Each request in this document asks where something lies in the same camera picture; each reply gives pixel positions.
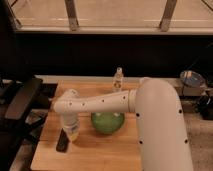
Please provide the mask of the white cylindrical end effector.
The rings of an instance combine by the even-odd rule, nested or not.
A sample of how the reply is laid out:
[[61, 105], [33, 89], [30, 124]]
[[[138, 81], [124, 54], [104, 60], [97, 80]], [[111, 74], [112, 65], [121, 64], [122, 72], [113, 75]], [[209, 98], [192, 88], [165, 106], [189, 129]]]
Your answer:
[[79, 135], [79, 119], [76, 114], [64, 116], [62, 119], [63, 130], [71, 142], [77, 140]]

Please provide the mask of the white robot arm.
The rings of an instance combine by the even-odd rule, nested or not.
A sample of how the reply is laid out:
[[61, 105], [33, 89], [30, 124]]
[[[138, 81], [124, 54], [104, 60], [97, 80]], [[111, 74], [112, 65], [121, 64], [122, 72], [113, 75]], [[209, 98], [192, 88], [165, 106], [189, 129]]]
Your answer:
[[69, 89], [55, 101], [54, 111], [66, 133], [82, 112], [133, 113], [142, 171], [194, 171], [180, 98], [164, 79], [144, 77], [135, 89], [86, 98]]

